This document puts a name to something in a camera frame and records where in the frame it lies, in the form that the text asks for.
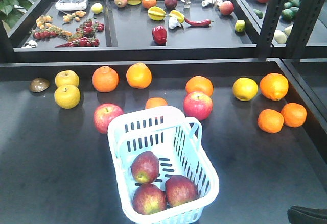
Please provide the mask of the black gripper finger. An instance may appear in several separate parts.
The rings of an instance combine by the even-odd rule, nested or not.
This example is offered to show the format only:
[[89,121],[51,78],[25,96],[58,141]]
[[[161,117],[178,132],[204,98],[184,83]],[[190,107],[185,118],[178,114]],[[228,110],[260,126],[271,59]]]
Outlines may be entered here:
[[289,223],[325,224],[326,209],[291,206],[287,211]]

